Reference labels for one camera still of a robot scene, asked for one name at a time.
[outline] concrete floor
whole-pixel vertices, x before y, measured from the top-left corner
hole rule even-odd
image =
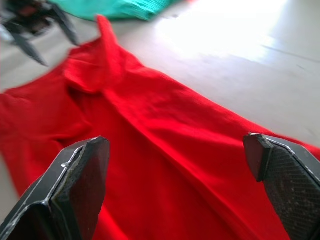
[[[80,40],[94,22],[71,18]],[[152,22],[113,23],[119,43],[210,100],[272,131],[320,147],[320,1],[180,2]],[[1,42],[0,90],[46,73],[72,45],[58,28],[33,43],[50,67]],[[17,201],[0,160],[0,221]]]

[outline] gray floor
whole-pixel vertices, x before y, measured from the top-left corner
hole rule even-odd
[[[94,22],[72,17],[82,42]],[[272,131],[320,147],[320,1],[180,2],[152,22],[113,23],[119,43],[210,100]],[[72,48],[58,28],[33,43],[42,67],[0,44],[0,90],[46,73]],[[17,200],[0,160],[0,220]]]

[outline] red fabric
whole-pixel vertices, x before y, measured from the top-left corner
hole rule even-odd
[[[111,157],[95,240],[289,239],[242,143],[275,135],[143,66],[105,18],[98,25],[99,39],[0,95],[0,147],[19,194],[62,148],[102,135]]]

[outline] teal fabric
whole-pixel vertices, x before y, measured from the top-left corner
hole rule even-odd
[[[97,14],[108,19],[138,18],[148,21],[177,0],[51,0],[67,13],[94,20]]]

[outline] floor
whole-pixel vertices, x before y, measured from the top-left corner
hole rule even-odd
[[[71,20],[82,42],[97,36],[94,22]],[[318,0],[193,0],[152,22],[113,27],[145,65],[276,133],[320,147],[319,23]],[[2,41],[0,91],[46,73],[73,47],[58,28],[33,43],[50,67]],[[0,159],[0,221],[16,201]]]

